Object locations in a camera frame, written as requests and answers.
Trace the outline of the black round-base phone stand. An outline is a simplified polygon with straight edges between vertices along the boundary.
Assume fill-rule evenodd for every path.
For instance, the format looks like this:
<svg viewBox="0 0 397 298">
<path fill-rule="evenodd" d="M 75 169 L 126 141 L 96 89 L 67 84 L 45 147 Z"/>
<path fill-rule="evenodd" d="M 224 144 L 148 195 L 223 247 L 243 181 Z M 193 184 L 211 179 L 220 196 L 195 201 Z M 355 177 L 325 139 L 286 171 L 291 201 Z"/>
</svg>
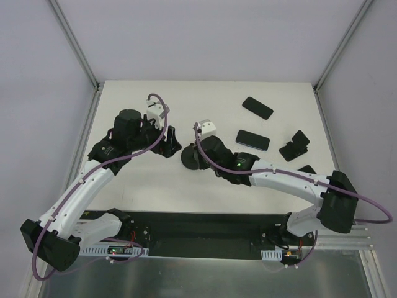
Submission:
<svg viewBox="0 0 397 298">
<path fill-rule="evenodd" d="M 199 170 L 201 159 L 202 157 L 196 143 L 186 146 L 181 153 L 181 162 L 189 170 Z"/>
</svg>

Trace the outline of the black phone blue edge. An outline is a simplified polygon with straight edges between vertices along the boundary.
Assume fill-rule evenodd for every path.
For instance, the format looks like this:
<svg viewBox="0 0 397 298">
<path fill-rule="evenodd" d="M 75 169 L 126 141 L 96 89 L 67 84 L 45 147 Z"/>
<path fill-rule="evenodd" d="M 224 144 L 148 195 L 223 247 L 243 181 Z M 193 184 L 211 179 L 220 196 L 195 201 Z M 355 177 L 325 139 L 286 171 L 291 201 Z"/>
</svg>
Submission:
<svg viewBox="0 0 397 298">
<path fill-rule="evenodd" d="M 267 151 L 269 149 L 270 139 L 252 132 L 239 130 L 236 136 L 236 143 L 260 151 Z"/>
</svg>

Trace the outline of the black folding phone stand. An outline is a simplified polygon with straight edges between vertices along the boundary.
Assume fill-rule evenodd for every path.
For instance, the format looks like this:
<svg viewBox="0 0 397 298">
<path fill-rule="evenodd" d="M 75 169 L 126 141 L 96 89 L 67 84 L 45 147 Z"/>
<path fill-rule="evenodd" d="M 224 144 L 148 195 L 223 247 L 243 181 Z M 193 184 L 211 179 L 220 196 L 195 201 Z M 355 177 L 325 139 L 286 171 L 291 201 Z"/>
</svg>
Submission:
<svg viewBox="0 0 397 298">
<path fill-rule="evenodd" d="M 309 144 L 309 138 L 301 130 L 298 130 L 292 139 L 279 149 L 279 153 L 285 161 L 290 162 L 307 153 Z"/>
</svg>

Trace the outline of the black phone teal edge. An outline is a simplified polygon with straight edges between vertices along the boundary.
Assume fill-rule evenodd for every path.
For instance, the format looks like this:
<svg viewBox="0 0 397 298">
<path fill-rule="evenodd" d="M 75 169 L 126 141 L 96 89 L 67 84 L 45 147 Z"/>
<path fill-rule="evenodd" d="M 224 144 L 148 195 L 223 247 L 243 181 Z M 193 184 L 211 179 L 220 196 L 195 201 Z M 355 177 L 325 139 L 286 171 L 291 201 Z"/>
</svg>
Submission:
<svg viewBox="0 0 397 298">
<path fill-rule="evenodd" d="M 306 166 L 300 168 L 299 171 L 308 173 L 308 174 L 316 174 L 316 171 L 310 165 L 306 165 Z"/>
</svg>

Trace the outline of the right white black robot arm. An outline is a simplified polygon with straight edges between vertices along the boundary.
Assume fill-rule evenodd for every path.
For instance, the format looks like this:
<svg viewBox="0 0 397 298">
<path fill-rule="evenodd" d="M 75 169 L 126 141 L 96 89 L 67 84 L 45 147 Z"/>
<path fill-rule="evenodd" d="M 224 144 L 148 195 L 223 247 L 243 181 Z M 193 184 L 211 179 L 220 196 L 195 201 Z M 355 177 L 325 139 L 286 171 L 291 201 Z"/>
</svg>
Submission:
<svg viewBox="0 0 397 298">
<path fill-rule="evenodd" d="M 193 150 L 199 169 L 210 168 L 231 184 L 266 187 L 311 204 L 285 215 L 279 229 L 284 244 L 293 245 L 319 228 L 340 234 L 351 232 L 358 199 L 346 174 L 333 171 L 326 176 L 283 169 L 256 155 L 233 153 L 214 135 L 194 142 Z"/>
</svg>

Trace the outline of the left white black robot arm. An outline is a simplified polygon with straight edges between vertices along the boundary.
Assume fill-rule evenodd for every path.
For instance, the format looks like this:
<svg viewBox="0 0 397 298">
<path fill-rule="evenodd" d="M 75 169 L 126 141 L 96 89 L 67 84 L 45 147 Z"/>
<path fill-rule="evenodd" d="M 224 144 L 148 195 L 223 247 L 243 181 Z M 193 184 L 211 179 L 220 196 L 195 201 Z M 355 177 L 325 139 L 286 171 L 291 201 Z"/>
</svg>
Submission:
<svg viewBox="0 0 397 298">
<path fill-rule="evenodd" d="M 33 261 L 41 259 L 53 269 L 68 269 L 81 250 L 105 238 L 123 242 L 130 237 L 130 218 L 113 208 L 87 227 L 78 220 L 99 191 L 139 152 L 152 151 L 165 158 L 181 149 L 175 129 L 166 122 L 168 107 L 149 106 L 145 114 L 124 109 L 114 126 L 88 154 L 80 173 L 57 202 L 38 220 L 25 220 L 20 231 Z"/>
</svg>

